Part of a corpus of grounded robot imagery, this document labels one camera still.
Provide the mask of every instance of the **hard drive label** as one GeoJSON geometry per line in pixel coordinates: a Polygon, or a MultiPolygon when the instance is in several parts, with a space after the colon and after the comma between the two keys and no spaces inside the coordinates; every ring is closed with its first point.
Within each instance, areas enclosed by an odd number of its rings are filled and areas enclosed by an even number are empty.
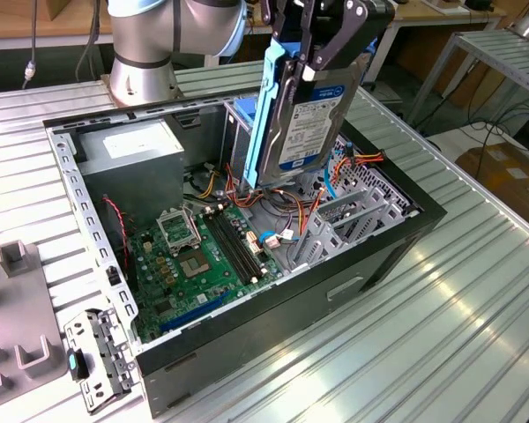
{"type": "Polygon", "coordinates": [[[281,169],[305,166],[321,152],[332,126],[331,112],[340,103],[344,91],[343,85],[316,89],[312,93],[313,101],[294,107],[279,159],[281,169]]]}

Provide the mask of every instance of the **ram slot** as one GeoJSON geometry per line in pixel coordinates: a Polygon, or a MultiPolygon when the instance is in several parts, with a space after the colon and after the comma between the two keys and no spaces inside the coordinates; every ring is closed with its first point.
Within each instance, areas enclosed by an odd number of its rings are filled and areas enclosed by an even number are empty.
{"type": "Polygon", "coordinates": [[[219,214],[205,218],[205,223],[243,284],[248,285],[254,282],[253,278],[260,278],[259,267],[229,221],[219,214]]]}

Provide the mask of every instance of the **yellow cable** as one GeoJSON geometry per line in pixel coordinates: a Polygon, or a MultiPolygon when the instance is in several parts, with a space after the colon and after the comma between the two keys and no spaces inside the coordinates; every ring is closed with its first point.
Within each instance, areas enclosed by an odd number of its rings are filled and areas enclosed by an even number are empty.
{"type": "Polygon", "coordinates": [[[213,179],[215,178],[215,172],[212,172],[212,176],[210,177],[210,183],[208,184],[208,188],[206,191],[204,191],[202,194],[197,196],[198,198],[206,198],[212,194],[213,190],[213,179]]]}

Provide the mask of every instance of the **white label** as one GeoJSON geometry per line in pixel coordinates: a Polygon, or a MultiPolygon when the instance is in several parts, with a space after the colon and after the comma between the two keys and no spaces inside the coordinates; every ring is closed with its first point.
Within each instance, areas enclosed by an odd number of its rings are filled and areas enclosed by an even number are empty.
{"type": "Polygon", "coordinates": [[[509,157],[505,155],[504,152],[501,152],[499,150],[490,150],[488,152],[490,156],[492,156],[497,161],[504,161],[507,160],[509,157]]]}
{"type": "Polygon", "coordinates": [[[282,234],[280,234],[280,238],[284,238],[285,240],[292,240],[294,237],[294,231],[292,229],[285,229],[282,231],[282,234]]]}
{"type": "Polygon", "coordinates": [[[315,156],[324,146],[327,132],[332,126],[330,114],[340,103],[342,96],[328,100],[309,101],[298,104],[292,113],[286,142],[282,147],[279,163],[292,163],[299,167],[304,159],[315,156]]]}
{"type": "Polygon", "coordinates": [[[104,145],[109,157],[117,159],[138,152],[156,150],[164,146],[165,140],[168,140],[167,132],[157,125],[123,134],[109,135],[104,138],[104,145]]]}
{"type": "Polygon", "coordinates": [[[512,168],[508,169],[508,172],[510,172],[511,176],[513,176],[515,179],[526,179],[526,178],[529,177],[519,167],[512,167],[512,168]]]}

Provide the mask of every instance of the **hard drive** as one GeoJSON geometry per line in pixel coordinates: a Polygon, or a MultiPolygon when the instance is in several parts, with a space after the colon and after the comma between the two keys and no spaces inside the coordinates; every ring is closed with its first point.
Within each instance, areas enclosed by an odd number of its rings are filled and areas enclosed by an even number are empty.
{"type": "MultiPolygon", "coordinates": [[[[252,188],[275,185],[322,167],[360,82],[358,61],[337,70],[306,67],[299,76],[295,59],[279,65],[277,48],[272,41],[267,50],[265,68],[271,71],[268,76],[264,73],[245,165],[244,177],[252,188]],[[269,84],[274,80],[279,83],[269,84]],[[259,116],[271,107],[267,101],[274,103],[273,112],[269,117],[259,116]]],[[[291,53],[287,45],[280,48],[291,53]]]]}

